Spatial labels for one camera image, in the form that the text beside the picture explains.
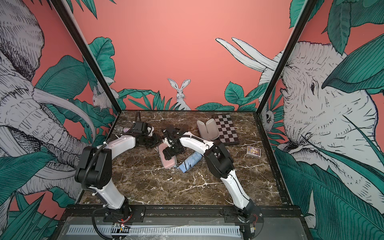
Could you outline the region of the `pink zippered umbrella case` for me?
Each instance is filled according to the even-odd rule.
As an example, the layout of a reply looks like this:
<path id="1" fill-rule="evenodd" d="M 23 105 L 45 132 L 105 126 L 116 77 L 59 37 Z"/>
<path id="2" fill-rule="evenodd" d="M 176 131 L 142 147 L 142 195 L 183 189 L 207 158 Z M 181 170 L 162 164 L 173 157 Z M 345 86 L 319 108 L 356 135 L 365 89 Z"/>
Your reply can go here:
<path id="1" fill-rule="evenodd" d="M 165 169 L 171 169 L 177 163 L 176 157 L 175 156 L 171 157 L 166 149 L 164 150 L 164 156 L 160 156 L 160 159 L 161 159 L 161 163 Z"/>

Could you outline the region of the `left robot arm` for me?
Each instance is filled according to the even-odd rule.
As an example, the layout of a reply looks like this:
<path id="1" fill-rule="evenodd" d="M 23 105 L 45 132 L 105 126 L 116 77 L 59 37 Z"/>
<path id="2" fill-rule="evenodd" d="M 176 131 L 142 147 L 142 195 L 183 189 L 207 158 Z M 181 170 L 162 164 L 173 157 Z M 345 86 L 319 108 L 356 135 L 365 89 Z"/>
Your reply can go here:
<path id="1" fill-rule="evenodd" d="M 150 124 L 136 121 L 131 128 L 123 128 L 115 138 L 104 141 L 98 147 L 85 147 L 76 168 L 75 181 L 84 191 L 98 197 L 109 214 L 128 218 L 131 214 L 128 199 L 119 192 L 112 180 L 113 159 L 137 146 L 155 148 L 160 137 Z"/>

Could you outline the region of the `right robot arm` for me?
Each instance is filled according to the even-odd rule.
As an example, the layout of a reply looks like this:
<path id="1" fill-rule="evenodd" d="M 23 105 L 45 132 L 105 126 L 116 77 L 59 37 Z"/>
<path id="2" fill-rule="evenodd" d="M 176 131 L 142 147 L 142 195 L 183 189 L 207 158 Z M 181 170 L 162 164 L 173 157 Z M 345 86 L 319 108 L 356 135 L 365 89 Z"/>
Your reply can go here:
<path id="1" fill-rule="evenodd" d="M 263 219 L 260 207 L 246 194 L 239 182 L 234 160 L 226 146 L 219 140 L 207 141 L 184 129 L 168 126 L 162 129 L 163 143 L 167 147 L 162 150 L 166 160 L 185 152 L 186 148 L 203 155 L 211 174 L 220 179 L 232 197 L 236 215 L 243 223 L 257 223 Z"/>

